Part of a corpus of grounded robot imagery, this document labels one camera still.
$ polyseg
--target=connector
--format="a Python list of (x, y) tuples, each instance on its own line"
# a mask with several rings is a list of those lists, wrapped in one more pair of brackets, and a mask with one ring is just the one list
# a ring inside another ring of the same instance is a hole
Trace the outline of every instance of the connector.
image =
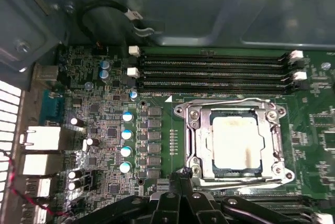
[(136, 67), (127, 68), (127, 76), (138, 79), (140, 77), (140, 72)]
[(293, 80), (301, 81), (307, 79), (307, 73), (305, 71), (297, 71), (293, 74)]
[(57, 126), (29, 126), (26, 150), (72, 150), (75, 131)]
[(134, 57), (139, 57), (141, 56), (141, 51), (140, 48), (138, 46), (129, 46), (129, 54), (133, 55)]
[(289, 54), (289, 59), (291, 61), (297, 61), (304, 58), (304, 52), (302, 50), (294, 50)]

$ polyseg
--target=mounting hole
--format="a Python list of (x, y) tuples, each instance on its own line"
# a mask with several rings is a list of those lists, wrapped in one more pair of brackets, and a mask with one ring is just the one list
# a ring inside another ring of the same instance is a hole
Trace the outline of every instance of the mounting hole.
[(143, 186), (144, 185), (144, 180), (143, 179), (138, 179), (137, 180), (137, 184), (139, 185), (139, 186)]
[(183, 112), (183, 108), (182, 107), (177, 107), (176, 112), (177, 113), (182, 113)]

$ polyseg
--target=integrated circuit chip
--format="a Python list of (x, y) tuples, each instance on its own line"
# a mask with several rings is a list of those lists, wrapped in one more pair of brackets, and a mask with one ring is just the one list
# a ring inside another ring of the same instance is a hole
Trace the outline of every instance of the integrated circuit chip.
[(149, 128), (161, 128), (162, 121), (160, 119), (149, 119), (148, 125), (149, 125)]
[(145, 133), (142, 133), (142, 134), (139, 135), (138, 139), (139, 140), (147, 140), (148, 139), (148, 135), (145, 134)]
[(161, 144), (156, 143), (149, 144), (148, 153), (161, 153)]
[(141, 117), (147, 117), (148, 116), (148, 111), (146, 111), (146, 110), (140, 111), (140, 116)]
[(148, 178), (157, 179), (161, 177), (161, 170), (159, 169), (148, 169)]
[(90, 106), (90, 111), (91, 111), (92, 113), (97, 113), (97, 112), (99, 112), (99, 105), (91, 105), (91, 106)]
[(149, 131), (148, 139), (149, 140), (161, 140), (162, 134), (160, 131)]
[(107, 136), (116, 138), (117, 137), (117, 129), (115, 128), (108, 128)]
[(138, 160), (138, 164), (139, 165), (146, 165), (147, 164), (147, 161), (145, 159), (139, 159)]
[(148, 123), (147, 122), (140, 123), (140, 128), (146, 129), (147, 127), (148, 127)]
[(150, 107), (149, 108), (149, 117), (161, 117), (162, 108), (161, 107)]
[(138, 178), (147, 178), (147, 173), (146, 172), (138, 172), (137, 177)]
[(112, 84), (113, 87), (119, 87), (120, 86), (120, 81), (118, 80), (113, 80)]
[(161, 157), (160, 156), (149, 156), (148, 165), (161, 165)]
[(72, 106), (73, 107), (81, 107), (82, 106), (82, 99), (77, 97), (72, 99)]
[(139, 152), (147, 152), (148, 149), (147, 149), (147, 147), (139, 147), (139, 148), (138, 148), (138, 151), (139, 151)]
[(113, 185), (113, 184), (108, 185), (109, 194), (118, 194), (119, 191), (120, 191), (120, 185)]
[(128, 94), (122, 94), (121, 95), (121, 101), (122, 102), (128, 102), (129, 101), (129, 95)]
[(98, 128), (91, 128), (90, 133), (98, 133)]
[(88, 158), (89, 165), (96, 165), (96, 157)]

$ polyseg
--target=ram slot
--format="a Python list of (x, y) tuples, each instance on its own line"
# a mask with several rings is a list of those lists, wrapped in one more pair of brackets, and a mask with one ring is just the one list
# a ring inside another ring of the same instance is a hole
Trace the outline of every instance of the ram slot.
[(144, 75), (145, 82), (190, 82), (190, 83), (245, 83), (245, 84), (268, 84), (287, 85), (291, 83), (289, 76), (247, 76), (247, 75), (166, 75), (147, 74)]
[(143, 82), (139, 85), (141, 92), (169, 92), (169, 93), (227, 93), (227, 94), (283, 94), (286, 86), (263, 85), (263, 84), (218, 84), (208, 85), (206, 83), (149, 83)]
[(183, 71), (192, 71), (192, 72), (206, 72), (206, 73), (261, 73), (261, 74), (275, 74), (275, 75), (285, 75), (290, 70), (278, 68), (277, 65), (200, 65), (194, 64), (159, 64), (159, 65), (143, 65), (140, 67), (140, 71), (146, 73), (150, 72), (183, 72)]
[(288, 57), (256, 57), (256, 56), (240, 56), (240, 55), (187, 55), (187, 54), (151, 54), (145, 55), (146, 61), (202, 61), (202, 62), (239, 62), (239, 63), (265, 63), (265, 64), (285, 64)]

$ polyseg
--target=black capacitor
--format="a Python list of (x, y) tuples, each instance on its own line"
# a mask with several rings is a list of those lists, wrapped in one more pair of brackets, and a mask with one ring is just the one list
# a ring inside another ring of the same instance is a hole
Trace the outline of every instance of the black capacitor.
[(81, 178), (83, 176), (83, 171), (75, 170), (68, 173), (68, 178), (73, 180), (74, 178)]
[(100, 140), (97, 138), (89, 138), (86, 140), (87, 145), (93, 145), (93, 146), (98, 146), (100, 144)]
[(84, 127), (85, 126), (84, 121), (82, 121), (81, 119), (75, 118), (75, 117), (71, 118), (70, 123), (73, 126), (78, 126), (78, 127)]
[(79, 187), (82, 187), (82, 182), (80, 180), (76, 180), (76, 181), (73, 181), (73, 182), (70, 182), (69, 185), (68, 185), (68, 189), (70, 191), (73, 191)]

